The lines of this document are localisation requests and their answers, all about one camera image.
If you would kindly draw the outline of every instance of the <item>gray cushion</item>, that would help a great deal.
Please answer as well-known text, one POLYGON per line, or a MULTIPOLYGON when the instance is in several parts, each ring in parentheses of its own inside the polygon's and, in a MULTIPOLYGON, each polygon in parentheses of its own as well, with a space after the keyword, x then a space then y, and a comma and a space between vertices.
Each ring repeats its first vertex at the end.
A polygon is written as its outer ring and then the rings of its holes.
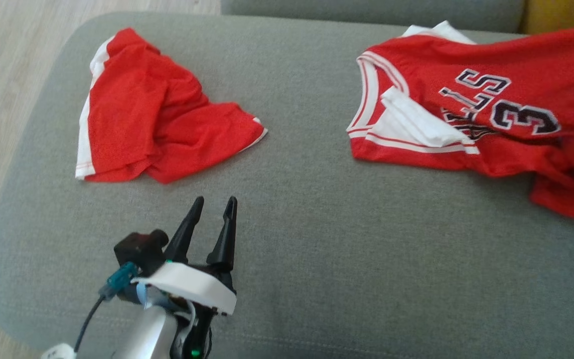
POLYGON ((524 0, 221 0, 223 14, 517 32, 524 0))
MULTIPOLYGON (((73 343, 120 239, 175 230, 204 195, 190 248, 203 261, 236 195, 239 302, 214 320, 214 358, 574 357, 574 220, 531 204, 530 177, 352 159, 344 129, 362 89, 355 58, 404 30, 154 13, 83 25, 0 194, 0 326, 36 348, 73 343), (268 136, 169 185, 75 180, 87 66, 126 26, 193 71, 212 100, 257 115, 268 136)), ((102 305, 81 357, 109 357, 139 310, 102 305)))

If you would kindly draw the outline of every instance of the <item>red jersey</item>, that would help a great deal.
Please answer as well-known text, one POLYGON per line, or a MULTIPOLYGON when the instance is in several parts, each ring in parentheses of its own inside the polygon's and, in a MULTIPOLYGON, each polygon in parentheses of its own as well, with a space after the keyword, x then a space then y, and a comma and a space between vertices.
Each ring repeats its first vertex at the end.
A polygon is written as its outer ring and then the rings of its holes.
POLYGON ((358 58, 356 159, 489 177, 537 173, 531 200, 574 216, 574 29, 471 45, 426 34, 358 58))

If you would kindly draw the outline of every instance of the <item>jersey number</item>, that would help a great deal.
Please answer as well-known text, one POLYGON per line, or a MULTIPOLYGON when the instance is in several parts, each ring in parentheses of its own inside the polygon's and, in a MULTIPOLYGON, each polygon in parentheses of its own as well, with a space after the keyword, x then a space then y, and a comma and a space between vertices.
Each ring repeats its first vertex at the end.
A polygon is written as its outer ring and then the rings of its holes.
MULTIPOLYGON (((464 70, 456 77, 455 81, 468 88, 482 90, 471 100, 449 88, 442 88, 439 91, 440 95, 453 98, 465 105, 461 109, 462 115, 443 110, 446 122, 455 120, 475 121, 478 112, 487 107, 497 95, 501 94, 511 84, 511 79, 508 77, 480 75, 478 71, 470 68, 464 70)), ((552 134, 561 129, 553 112, 539 107, 515 104, 507 100, 499 100, 493 105, 490 122, 494 127, 503 130, 510 130, 513 124, 533 127, 533 135, 552 134)))

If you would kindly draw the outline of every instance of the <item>black cable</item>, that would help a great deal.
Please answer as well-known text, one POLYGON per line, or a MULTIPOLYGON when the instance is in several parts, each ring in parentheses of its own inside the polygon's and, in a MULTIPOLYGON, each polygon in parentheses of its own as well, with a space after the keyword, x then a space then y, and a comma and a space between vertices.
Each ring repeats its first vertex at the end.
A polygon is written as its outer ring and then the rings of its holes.
POLYGON ((99 299, 94 304, 94 306, 92 307, 92 309, 90 310, 90 312, 88 313, 86 321, 84 321, 84 325, 81 327, 81 332, 79 332, 79 337, 77 338, 77 343, 75 344, 75 353, 79 352, 79 347, 81 346, 81 341, 83 340, 84 334, 86 333, 87 325, 90 324, 90 320, 91 320, 92 316, 94 315, 94 312, 96 312, 96 310, 99 308, 99 306, 101 305, 101 303, 103 302, 104 299, 105 299, 104 296, 100 296, 99 299))
POLYGON ((209 327, 209 344, 207 345, 207 352, 205 352, 205 359, 209 357, 210 352, 212 352, 212 327, 209 327))

